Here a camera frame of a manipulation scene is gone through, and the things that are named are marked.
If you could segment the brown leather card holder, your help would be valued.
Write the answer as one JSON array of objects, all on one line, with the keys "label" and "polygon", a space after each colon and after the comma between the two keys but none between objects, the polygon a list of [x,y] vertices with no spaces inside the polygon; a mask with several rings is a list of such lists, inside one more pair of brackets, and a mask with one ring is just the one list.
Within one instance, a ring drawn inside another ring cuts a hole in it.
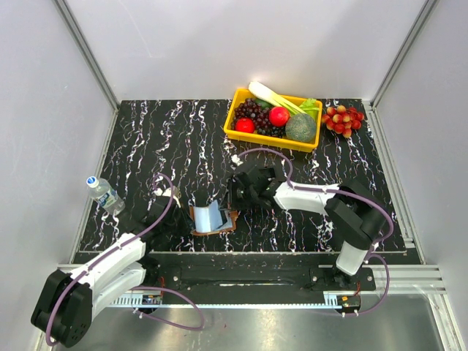
[{"label": "brown leather card holder", "polygon": [[194,223],[194,236],[216,235],[236,229],[238,212],[220,206],[217,200],[205,207],[191,206],[189,215]]}]

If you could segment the black card box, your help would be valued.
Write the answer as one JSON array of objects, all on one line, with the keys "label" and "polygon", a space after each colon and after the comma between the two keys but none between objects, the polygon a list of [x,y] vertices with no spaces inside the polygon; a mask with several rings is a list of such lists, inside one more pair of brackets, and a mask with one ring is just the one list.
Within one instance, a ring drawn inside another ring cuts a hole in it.
[{"label": "black card box", "polygon": [[259,172],[263,178],[269,181],[284,182],[287,178],[283,169],[279,166],[260,167]]}]

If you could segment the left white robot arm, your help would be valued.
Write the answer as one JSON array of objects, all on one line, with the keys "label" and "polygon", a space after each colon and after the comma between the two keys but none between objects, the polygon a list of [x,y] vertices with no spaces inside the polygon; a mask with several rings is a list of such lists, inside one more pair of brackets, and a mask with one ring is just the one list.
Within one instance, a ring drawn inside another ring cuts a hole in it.
[{"label": "left white robot arm", "polygon": [[69,273],[57,269],[48,276],[31,316],[48,346],[75,346],[115,299],[134,287],[156,285],[159,272],[149,254],[164,234],[178,233],[186,218],[177,192],[170,187],[158,196],[159,215],[149,226],[128,219],[129,229],[104,252]]}]

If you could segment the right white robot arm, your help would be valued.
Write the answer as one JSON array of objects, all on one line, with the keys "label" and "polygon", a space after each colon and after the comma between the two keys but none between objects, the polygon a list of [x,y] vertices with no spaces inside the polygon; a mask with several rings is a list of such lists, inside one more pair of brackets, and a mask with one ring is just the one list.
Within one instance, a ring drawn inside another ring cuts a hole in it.
[{"label": "right white robot arm", "polygon": [[343,290],[358,282],[358,271],[369,259],[384,227],[393,228],[386,210],[356,180],[329,185],[300,184],[276,167],[240,166],[227,179],[227,191],[219,208],[242,211],[254,207],[327,216],[343,240],[332,273],[334,284]]}]

